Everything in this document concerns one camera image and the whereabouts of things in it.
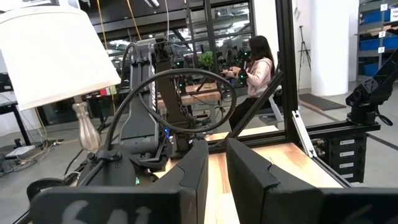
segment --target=white pillar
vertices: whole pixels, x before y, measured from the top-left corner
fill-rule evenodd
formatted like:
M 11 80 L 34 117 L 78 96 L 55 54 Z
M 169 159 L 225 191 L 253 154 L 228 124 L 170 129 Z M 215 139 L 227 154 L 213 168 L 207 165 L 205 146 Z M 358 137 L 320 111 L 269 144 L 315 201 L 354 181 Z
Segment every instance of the white pillar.
M 317 96 L 348 91 L 347 0 L 311 0 L 311 89 Z
M 278 26 L 276 23 L 275 0 L 253 0 L 256 34 L 267 38 L 274 57 L 275 67 L 278 62 Z

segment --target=wooden surface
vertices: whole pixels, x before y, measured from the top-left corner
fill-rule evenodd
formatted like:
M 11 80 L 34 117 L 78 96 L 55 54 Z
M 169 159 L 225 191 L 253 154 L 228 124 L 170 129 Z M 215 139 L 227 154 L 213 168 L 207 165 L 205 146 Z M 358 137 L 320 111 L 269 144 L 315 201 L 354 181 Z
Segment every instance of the wooden surface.
M 191 92 L 196 91 L 197 88 L 199 88 L 199 86 L 200 85 L 187 86 L 186 87 L 187 93 L 191 93 Z M 215 89 L 217 89 L 216 83 L 206 83 L 201 88 L 201 91 L 204 91 L 204 90 L 215 90 Z M 214 91 L 214 92 L 210 92 L 210 93 L 202 93 L 202 94 L 198 94 L 198 95 L 194 95 L 194 96 L 182 96 L 181 97 L 183 105 L 194 105 L 194 104 L 201 103 L 201 101 L 214 102 L 214 101 L 218 101 L 220 99 L 221 99 L 221 94 L 218 91 Z M 157 107 L 158 107 L 158 109 L 164 109 L 165 108 L 163 100 L 158 100 L 157 101 Z
M 264 126 L 260 128 L 249 128 L 245 129 L 239 134 L 239 136 L 248 136 L 251 134 L 261 134 L 261 133 L 268 133 L 268 132 L 273 132 L 273 131 L 278 131 L 278 129 L 275 126 Z M 216 134 L 208 134 L 206 135 L 205 139 L 207 141 L 214 141 L 214 140 L 220 140 L 224 139 L 227 136 L 228 133 L 216 133 Z
M 316 165 L 295 144 L 282 144 L 254 149 L 292 175 L 316 187 L 341 187 L 321 167 Z M 166 172 L 177 161 L 167 164 Z M 166 172 L 156 173 L 162 177 Z M 209 180 L 206 200 L 206 224 L 238 224 L 238 214 L 229 186 L 225 153 L 209 155 Z

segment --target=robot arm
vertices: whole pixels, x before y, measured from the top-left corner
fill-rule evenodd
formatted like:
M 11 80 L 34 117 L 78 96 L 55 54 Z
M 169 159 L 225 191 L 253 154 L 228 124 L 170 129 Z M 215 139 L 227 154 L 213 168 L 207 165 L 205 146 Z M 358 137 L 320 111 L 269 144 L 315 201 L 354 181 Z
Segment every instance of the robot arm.
M 346 98 L 351 107 L 348 120 L 354 124 L 372 125 L 376 117 L 392 126 L 392 122 L 379 113 L 378 106 L 387 101 L 392 93 L 392 86 L 398 79 L 398 50 L 385 62 L 374 77 L 361 83 Z

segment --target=gray floor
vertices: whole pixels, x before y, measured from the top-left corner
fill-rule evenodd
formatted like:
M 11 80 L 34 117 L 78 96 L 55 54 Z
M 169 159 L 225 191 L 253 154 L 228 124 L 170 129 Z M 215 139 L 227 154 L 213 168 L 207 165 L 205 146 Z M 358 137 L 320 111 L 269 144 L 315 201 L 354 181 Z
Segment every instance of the gray floor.
M 346 96 L 347 95 L 331 96 L 327 97 L 327 99 L 344 104 Z M 244 97 L 239 98 L 239 102 L 242 102 L 243 100 Z M 391 99 L 380 107 L 380 111 L 389 117 L 394 123 L 398 123 L 398 114 L 395 114 L 397 110 L 398 91 L 395 91 L 393 92 Z M 326 111 L 325 114 L 335 119 L 344 120 L 347 112 L 348 109 L 340 109 Z M 307 126 L 333 122 L 332 120 L 304 107 L 301 107 L 300 113 Z M 248 124 L 247 128 L 256 128 L 264 125 L 265 124 L 258 118 L 254 118 Z M 76 123 L 51 126 L 47 128 L 49 132 L 48 137 L 50 139 L 54 138 L 70 141 L 78 137 L 78 131 L 76 128 Z M 278 128 L 283 128 L 283 123 L 280 123 Z M 224 124 L 218 129 L 219 132 L 229 130 L 229 124 Z M 398 145 L 398 138 L 396 138 L 397 131 L 398 126 L 388 127 L 382 124 L 382 129 L 380 131 L 373 132 L 372 134 Z M 40 136 L 34 131 L 31 132 L 31 135 L 36 141 L 40 139 Z M 19 133 L 13 133 L 0 137 L 0 147 L 13 144 L 13 139 L 15 138 L 22 138 L 22 136 Z M 80 145 L 78 142 L 56 146 L 44 159 L 32 167 L 0 178 L 0 223 L 12 223 L 21 216 L 29 207 L 25 193 L 26 187 L 31 182 L 40 178 L 62 178 L 70 159 L 72 159 L 79 150 Z M 73 164 L 71 170 L 76 168 L 85 156 L 85 153 L 83 153 Z M 365 180 L 364 184 L 359 184 L 358 186 L 398 187 L 398 172 L 396 172 L 396 164 L 398 164 L 398 152 L 396 150 L 372 139 L 368 139 Z

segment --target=lamp shade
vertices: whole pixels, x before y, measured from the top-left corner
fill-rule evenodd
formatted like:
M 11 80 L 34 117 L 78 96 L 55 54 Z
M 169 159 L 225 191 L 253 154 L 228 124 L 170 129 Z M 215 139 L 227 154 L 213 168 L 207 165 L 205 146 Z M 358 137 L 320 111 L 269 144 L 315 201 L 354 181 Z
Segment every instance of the lamp shade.
M 87 14 L 37 6 L 0 15 L 0 49 L 20 110 L 120 83 Z

